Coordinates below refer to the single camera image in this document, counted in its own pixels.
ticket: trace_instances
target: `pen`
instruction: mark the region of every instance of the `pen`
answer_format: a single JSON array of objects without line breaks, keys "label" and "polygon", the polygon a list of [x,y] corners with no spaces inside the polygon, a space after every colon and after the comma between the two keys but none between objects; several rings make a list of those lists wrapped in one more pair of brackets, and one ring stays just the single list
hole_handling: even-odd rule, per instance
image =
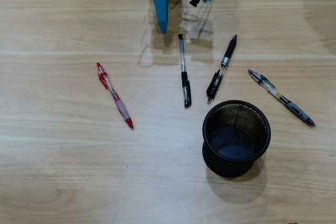
[{"label": "pen", "polygon": [[212,78],[212,81],[206,90],[206,95],[208,96],[208,102],[211,102],[211,100],[215,97],[217,89],[220,85],[220,82],[222,81],[222,77],[225,73],[225,70],[227,66],[229,65],[231,56],[233,54],[233,51],[236,48],[237,44],[237,35],[233,37],[233,39],[230,41],[230,44],[224,54],[224,57],[222,59],[222,63],[220,64],[220,69],[215,73],[214,77]]},{"label": "pen", "polygon": [[113,87],[112,87],[112,85],[110,83],[110,80],[109,80],[109,77],[108,77],[107,73],[104,71],[104,69],[102,68],[102,66],[100,65],[99,62],[97,63],[97,67],[98,67],[97,73],[98,73],[99,80],[101,81],[101,83],[104,85],[104,87],[106,89],[110,90],[111,95],[112,95],[112,97],[113,97],[113,99],[115,101],[115,104],[117,105],[118,110],[120,111],[121,115],[124,117],[124,120],[126,121],[126,123],[128,124],[128,126],[131,129],[134,129],[131,117],[128,114],[125,105],[123,104],[123,102],[121,101],[121,99],[119,98],[119,96],[117,95],[117,93],[114,91],[114,89],[113,89]]},{"label": "pen", "polygon": [[286,106],[286,108],[288,108],[294,115],[296,115],[299,119],[303,120],[308,125],[315,127],[312,119],[310,119],[309,116],[306,115],[298,106],[287,100],[265,76],[257,72],[253,72],[250,69],[248,70],[248,72],[251,74],[253,79],[255,79],[260,85],[267,89],[268,92],[270,92],[280,102],[282,102]]},{"label": "pen", "polygon": [[180,40],[180,61],[181,61],[181,78],[182,78],[182,87],[184,94],[184,106],[188,108],[191,105],[191,90],[190,82],[188,81],[187,68],[185,65],[185,56],[184,56],[184,43],[182,34],[178,35]]}]

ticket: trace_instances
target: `pen tip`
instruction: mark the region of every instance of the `pen tip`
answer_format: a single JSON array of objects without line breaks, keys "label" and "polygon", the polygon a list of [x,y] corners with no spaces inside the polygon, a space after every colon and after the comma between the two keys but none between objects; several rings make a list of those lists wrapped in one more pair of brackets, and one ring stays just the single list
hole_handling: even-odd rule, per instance
[{"label": "pen tip", "polygon": [[310,126],[313,126],[313,127],[316,126],[315,123],[313,122],[313,120],[310,119],[310,118],[308,118],[308,119],[306,120],[306,123],[308,123]]},{"label": "pen tip", "polygon": [[134,126],[133,126],[132,119],[130,119],[130,118],[126,119],[126,123],[128,124],[128,126],[129,126],[132,130],[134,130]]}]

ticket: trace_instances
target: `black mesh cup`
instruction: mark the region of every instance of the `black mesh cup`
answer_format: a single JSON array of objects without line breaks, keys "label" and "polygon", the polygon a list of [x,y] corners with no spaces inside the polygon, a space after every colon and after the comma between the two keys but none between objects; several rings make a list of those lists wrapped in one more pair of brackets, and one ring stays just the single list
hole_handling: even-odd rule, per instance
[{"label": "black mesh cup", "polygon": [[266,151],[271,130],[264,114],[252,104],[226,101],[209,111],[203,139],[206,165],[218,175],[237,177]]}]

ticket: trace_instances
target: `black ballpoint pen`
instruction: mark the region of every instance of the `black ballpoint pen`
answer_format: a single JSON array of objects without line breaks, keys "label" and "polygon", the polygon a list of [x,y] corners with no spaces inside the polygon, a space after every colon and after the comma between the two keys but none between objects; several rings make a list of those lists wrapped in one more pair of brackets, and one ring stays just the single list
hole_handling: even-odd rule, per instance
[{"label": "black ballpoint pen", "polygon": [[230,44],[224,54],[224,57],[222,59],[222,63],[220,64],[220,69],[215,73],[214,77],[212,78],[212,81],[206,90],[206,95],[208,96],[208,102],[211,102],[211,100],[215,97],[217,89],[220,85],[220,82],[222,81],[224,72],[229,65],[230,58],[233,54],[233,51],[236,48],[237,44],[237,35],[233,37],[233,39],[230,41]]},{"label": "black ballpoint pen", "polygon": [[182,78],[182,87],[184,94],[184,106],[187,108],[191,105],[191,90],[190,82],[188,81],[188,74],[185,65],[185,56],[184,56],[184,43],[182,34],[178,35],[180,40],[180,61],[181,61],[181,78]]},{"label": "black ballpoint pen", "polygon": [[280,102],[282,102],[294,115],[296,115],[299,119],[303,120],[308,125],[315,127],[313,120],[310,119],[309,116],[306,115],[298,106],[287,100],[287,98],[285,98],[265,76],[250,69],[248,72],[251,74],[253,79],[255,79],[260,85],[267,89],[268,92],[270,92]]}]

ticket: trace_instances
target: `red pen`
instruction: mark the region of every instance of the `red pen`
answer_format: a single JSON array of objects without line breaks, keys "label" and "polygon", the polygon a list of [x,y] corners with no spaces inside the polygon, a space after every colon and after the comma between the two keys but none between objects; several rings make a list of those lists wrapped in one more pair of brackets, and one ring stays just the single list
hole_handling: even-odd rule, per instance
[{"label": "red pen", "polygon": [[97,63],[97,66],[98,66],[97,73],[98,73],[99,80],[101,81],[101,83],[103,83],[103,85],[106,89],[108,88],[110,90],[111,95],[112,95],[112,97],[115,101],[115,104],[117,105],[121,115],[124,117],[124,120],[126,121],[128,126],[131,129],[134,129],[131,117],[130,117],[129,113],[127,112],[127,109],[126,109],[125,105],[123,104],[123,102],[121,101],[121,99],[119,98],[117,93],[114,91],[114,89],[113,89],[113,87],[110,83],[110,80],[109,80],[109,77],[108,77],[107,73],[104,71],[104,69],[102,68],[102,66],[99,63]]}]

